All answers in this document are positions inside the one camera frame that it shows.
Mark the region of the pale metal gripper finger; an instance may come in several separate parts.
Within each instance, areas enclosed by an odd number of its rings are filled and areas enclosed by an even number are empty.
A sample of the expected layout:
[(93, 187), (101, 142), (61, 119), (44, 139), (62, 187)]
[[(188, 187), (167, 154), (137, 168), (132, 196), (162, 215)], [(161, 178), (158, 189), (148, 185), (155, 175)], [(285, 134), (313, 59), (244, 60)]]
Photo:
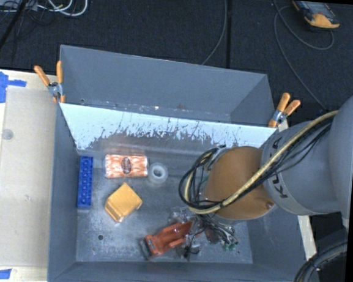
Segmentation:
[(193, 225), (194, 213), (188, 207), (172, 208), (169, 215), (169, 225), (188, 224), (189, 228)]
[(182, 248), (181, 257), (189, 260), (190, 256), (197, 255), (200, 252), (200, 246), (197, 243), (190, 242), (189, 244), (185, 244)]

